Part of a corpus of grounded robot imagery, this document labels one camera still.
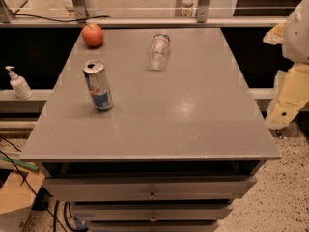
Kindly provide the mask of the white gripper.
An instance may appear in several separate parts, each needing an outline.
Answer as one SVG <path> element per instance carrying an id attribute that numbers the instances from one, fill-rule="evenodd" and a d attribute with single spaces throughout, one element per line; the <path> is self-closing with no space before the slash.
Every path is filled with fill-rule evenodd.
<path id="1" fill-rule="evenodd" d="M 272 130 L 287 127 L 309 102 L 309 0 L 302 0 L 285 22 L 278 23 L 263 37 L 266 44 L 282 44 L 283 56 L 293 62 L 274 78 L 273 98 L 265 124 Z"/>

